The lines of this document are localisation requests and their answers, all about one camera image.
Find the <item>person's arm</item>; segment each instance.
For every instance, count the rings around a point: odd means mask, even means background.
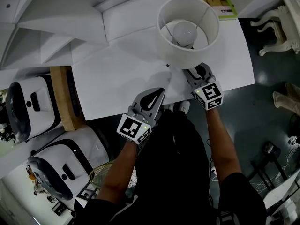
[[[114,161],[105,178],[97,199],[118,204],[124,196],[136,159],[136,144],[130,141],[125,143],[121,153]]]
[[[216,108],[206,111],[212,157],[219,184],[232,173],[241,173],[234,144]]]

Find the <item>white lampshade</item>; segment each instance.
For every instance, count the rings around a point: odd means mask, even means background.
[[[188,21],[197,27],[197,39],[193,49],[172,43],[173,28],[181,21]],[[219,34],[218,16],[211,6],[202,0],[166,2],[157,15],[156,26],[158,54],[164,62],[180,69],[198,66],[202,62],[201,56],[214,45]]]

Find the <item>fiducial marker cube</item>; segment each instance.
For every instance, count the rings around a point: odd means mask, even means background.
[[[203,87],[195,89],[195,99],[206,109],[220,106],[223,103],[224,93],[218,81],[209,83]]]
[[[151,126],[126,114],[122,115],[117,133],[124,138],[140,144],[152,132]]]

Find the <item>chair leg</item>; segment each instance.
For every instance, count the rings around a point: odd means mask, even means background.
[[[250,22],[250,25],[251,25],[252,27],[257,27],[257,26],[263,25],[264,23],[266,23],[266,22],[267,22],[268,20],[270,20],[271,18],[273,18],[273,17],[279,17],[279,15],[280,15],[280,11],[279,11],[278,9],[268,11],[268,12],[266,12],[266,13],[262,16],[261,20],[259,20],[258,22],[253,22],[253,21],[251,21],[251,22]]]
[[[265,53],[268,52],[285,52],[291,49],[291,44],[289,41],[285,41],[283,44],[277,45],[269,45],[268,47],[264,47],[262,50],[259,51],[259,55],[262,57]]]
[[[268,22],[262,29],[257,29],[257,32],[264,32],[267,28],[272,28],[275,30],[274,22]]]

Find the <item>white table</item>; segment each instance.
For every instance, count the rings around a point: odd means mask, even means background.
[[[202,61],[224,91],[255,83],[238,20],[220,22],[220,37]],[[86,120],[127,112],[136,95],[149,88],[165,89],[164,104],[192,98],[183,72],[158,58],[154,27],[112,40],[72,70]]]

